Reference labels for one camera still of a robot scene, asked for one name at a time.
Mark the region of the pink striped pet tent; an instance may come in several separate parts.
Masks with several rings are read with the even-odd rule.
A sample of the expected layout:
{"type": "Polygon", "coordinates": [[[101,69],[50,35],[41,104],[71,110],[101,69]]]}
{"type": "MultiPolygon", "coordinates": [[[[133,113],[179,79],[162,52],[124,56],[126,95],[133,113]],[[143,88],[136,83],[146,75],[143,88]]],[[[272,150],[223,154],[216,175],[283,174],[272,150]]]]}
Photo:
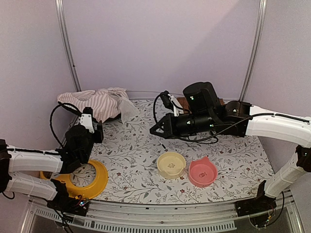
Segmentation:
{"type": "Polygon", "coordinates": [[[124,124],[140,114],[138,108],[129,100],[126,89],[119,87],[66,92],[58,95],[57,101],[60,103],[71,103],[79,111],[83,111],[86,107],[91,107],[93,109],[93,117],[97,121],[102,122],[120,115],[121,121],[124,124]]]}

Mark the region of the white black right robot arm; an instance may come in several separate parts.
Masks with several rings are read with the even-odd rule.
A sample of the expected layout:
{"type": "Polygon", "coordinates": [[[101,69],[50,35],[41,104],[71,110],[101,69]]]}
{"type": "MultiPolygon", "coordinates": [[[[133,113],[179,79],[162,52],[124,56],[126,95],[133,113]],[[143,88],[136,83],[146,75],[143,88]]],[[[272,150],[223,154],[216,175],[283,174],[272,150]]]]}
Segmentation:
{"type": "Polygon", "coordinates": [[[168,91],[157,97],[172,112],[155,120],[150,134],[164,139],[191,142],[190,136],[213,132],[194,143],[210,140],[218,135],[262,136],[296,143],[296,151],[280,171],[258,187],[251,207],[261,212],[284,189],[311,170],[311,118],[282,114],[247,102],[233,100],[222,104],[210,82],[187,86],[183,95],[189,108],[183,108],[168,91]]]}

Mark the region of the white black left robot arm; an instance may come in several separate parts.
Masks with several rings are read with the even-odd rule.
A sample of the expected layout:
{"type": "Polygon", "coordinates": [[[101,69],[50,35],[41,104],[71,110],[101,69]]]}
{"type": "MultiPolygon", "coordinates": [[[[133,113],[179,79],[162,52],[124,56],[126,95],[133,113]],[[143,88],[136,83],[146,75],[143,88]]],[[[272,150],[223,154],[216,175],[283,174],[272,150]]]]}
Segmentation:
{"type": "Polygon", "coordinates": [[[65,134],[66,144],[57,150],[20,149],[0,141],[0,190],[53,200],[62,211],[72,207],[72,198],[93,199],[108,181],[105,166],[90,159],[95,143],[104,138],[102,123],[78,124],[65,134]],[[72,173],[91,165],[95,177],[84,187],[73,183],[72,173]]]}

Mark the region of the cream pet bowl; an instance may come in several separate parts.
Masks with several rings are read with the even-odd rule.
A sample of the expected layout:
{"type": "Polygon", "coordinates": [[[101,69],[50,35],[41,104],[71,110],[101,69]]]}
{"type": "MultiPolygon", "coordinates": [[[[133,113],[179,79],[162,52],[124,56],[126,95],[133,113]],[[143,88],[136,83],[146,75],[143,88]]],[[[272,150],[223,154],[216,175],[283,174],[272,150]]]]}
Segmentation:
{"type": "Polygon", "coordinates": [[[181,154],[169,151],[159,156],[156,165],[161,177],[172,180],[183,175],[186,160],[181,154]]]}

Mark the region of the pink pet bowl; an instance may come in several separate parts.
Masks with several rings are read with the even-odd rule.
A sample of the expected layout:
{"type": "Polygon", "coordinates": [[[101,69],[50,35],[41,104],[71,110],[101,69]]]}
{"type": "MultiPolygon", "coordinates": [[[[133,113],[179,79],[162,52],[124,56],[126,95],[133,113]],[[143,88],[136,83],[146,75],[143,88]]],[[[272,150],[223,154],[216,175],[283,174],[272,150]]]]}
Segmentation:
{"type": "Polygon", "coordinates": [[[191,161],[188,169],[189,181],[199,188],[210,186],[217,178],[218,170],[208,157],[191,161]]]}

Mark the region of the brown woven mat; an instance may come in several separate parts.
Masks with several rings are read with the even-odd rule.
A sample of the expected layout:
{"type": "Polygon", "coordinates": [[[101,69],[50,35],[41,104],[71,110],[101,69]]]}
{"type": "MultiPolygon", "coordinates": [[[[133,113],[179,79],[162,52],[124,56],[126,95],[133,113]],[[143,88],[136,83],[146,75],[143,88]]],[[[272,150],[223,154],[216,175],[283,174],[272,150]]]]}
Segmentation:
{"type": "MultiPolygon", "coordinates": [[[[187,110],[190,110],[189,105],[188,105],[188,102],[187,102],[187,100],[186,100],[185,97],[178,97],[177,100],[178,100],[178,102],[180,103],[180,105],[182,106],[182,108],[187,109],[187,110]]],[[[221,106],[224,106],[224,105],[225,105],[223,99],[219,99],[219,101],[220,101],[221,106]]]]}

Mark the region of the yellow double bowl holder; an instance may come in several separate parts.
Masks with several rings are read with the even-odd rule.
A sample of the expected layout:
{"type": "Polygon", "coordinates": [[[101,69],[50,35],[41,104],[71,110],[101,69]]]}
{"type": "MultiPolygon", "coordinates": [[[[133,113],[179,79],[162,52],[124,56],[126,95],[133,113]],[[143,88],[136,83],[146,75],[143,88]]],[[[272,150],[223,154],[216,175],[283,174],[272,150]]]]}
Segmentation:
{"type": "Polygon", "coordinates": [[[102,163],[89,160],[88,164],[81,165],[70,174],[41,171],[40,178],[64,183],[71,198],[82,196],[84,199],[93,199],[104,191],[108,183],[108,172],[102,163]]]}

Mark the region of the aluminium front rail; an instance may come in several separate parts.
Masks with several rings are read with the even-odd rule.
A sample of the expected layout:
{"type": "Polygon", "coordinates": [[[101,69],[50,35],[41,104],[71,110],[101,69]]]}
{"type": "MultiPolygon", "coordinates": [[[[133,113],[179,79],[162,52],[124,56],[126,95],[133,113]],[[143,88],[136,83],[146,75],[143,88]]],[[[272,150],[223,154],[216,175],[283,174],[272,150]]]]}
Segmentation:
{"type": "Polygon", "coordinates": [[[268,212],[238,216],[234,201],[200,204],[132,204],[93,200],[85,216],[60,214],[31,198],[23,233],[302,233],[304,228],[289,190],[268,212]]]}

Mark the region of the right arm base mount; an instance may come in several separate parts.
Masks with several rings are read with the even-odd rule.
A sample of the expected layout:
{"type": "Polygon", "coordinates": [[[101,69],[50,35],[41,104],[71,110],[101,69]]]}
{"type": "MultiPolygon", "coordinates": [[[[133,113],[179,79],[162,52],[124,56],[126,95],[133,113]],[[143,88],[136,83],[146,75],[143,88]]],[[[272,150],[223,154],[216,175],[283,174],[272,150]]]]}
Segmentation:
{"type": "Polygon", "coordinates": [[[276,208],[276,198],[266,196],[264,187],[266,181],[259,184],[255,198],[235,202],[238,216],[247,216],[276,208]]]}

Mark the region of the left aluminium frame post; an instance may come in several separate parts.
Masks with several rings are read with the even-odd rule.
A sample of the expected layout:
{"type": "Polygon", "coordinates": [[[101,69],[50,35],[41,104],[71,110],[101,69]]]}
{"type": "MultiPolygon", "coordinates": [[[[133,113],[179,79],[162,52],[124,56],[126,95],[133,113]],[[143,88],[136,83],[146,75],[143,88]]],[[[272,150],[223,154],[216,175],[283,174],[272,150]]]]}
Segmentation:
{"type": "Polygon", "coordinates": [[[63,0],[55,0],[55,7],[56,7],[56,13],[61,33],[61,38],[63,41],[63,46],[65,50],[66,59],[69,66],[69,71],[72,77],[73,85],[75,91],[82,91],[81,84],[78,78],[78,74],[76,71],[76,64],[72,55],[71,47],[70,47],[70,41],[69,41],[69,34],[65,19],[65,10],[64,10],[64,3],[63,0]]]}

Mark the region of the aluminium frame post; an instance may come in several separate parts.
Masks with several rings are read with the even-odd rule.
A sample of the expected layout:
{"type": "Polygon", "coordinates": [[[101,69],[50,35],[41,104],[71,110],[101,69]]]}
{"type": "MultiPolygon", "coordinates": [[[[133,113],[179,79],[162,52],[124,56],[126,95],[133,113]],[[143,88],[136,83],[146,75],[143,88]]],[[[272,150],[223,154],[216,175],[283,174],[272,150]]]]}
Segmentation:
{"type": "Polygon", "coordinates": [[[76,64],[72,55],[71,47],[70,47],[70,41],[69,41],[69,34],[65,19],[65,10],[64,10],[64,3],[63,0],[55,0],[55,7],[56,7],[56,13],[61,33],[61,38],[63,41],[63,46],[65,50],[66,59],[69,66],[69,71],[72,77],[73,85],[75,91],[82,91],[81,84],[78,78],[78,74],[76,71],[76,64]]]}
{"type": "Polygon", "coordinates": [[[239,101],[245,101],[247,90],[248,90],[249,85],[251,83],[251,78],[252,78],[253,70],[255,67],[256,57],[257,57],[257,53],[258,53],[258,49],[259,49],[259,45],[260,45],[260,40],[261,40],[261,36],[262,36],[262,31],[263,31],[263,27],[264,27],[266,8],[267,8],[267,0],[260,0],[259,1],[257,22],[256,22],[256,27],[255,27],[255,36],[254,36],[254,40],[253,40],[250,59],[249,59],[249,63],[247,66],[244,82],[242,85],[242,90],[240,93],[239,101]]]}

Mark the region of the right aluminium frame post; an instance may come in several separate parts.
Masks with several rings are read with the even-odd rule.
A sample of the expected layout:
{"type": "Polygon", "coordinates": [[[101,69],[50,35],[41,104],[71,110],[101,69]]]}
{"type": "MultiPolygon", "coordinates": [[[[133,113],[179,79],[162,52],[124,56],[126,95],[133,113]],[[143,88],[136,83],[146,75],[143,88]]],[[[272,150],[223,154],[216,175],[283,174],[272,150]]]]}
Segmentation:
{"type": "Polygon", "coordinates": [[[256,22],[256,27],[255,27],[255,36],[254,36],[254,40],[253,40],[250,59],[249,59],[249,63],[247,66],[244,82],[242,85],[242,90],[240,93],[239,101],[245,101],[247,90],[248,90],[249,85],[251,83],[251,78],[252,78],[253,70],[255,67],[256,57],[257,57],[257,53],[258,53],[258,49],[259,49],[259,45],[260,45],[260,40],[261,40],[261,36],[262,36],[262,31],[263,31],[263,27],[264,27],[266,8],[267,8],[267,0],[260,0],[259,1],[257,22],[256,22]]]}

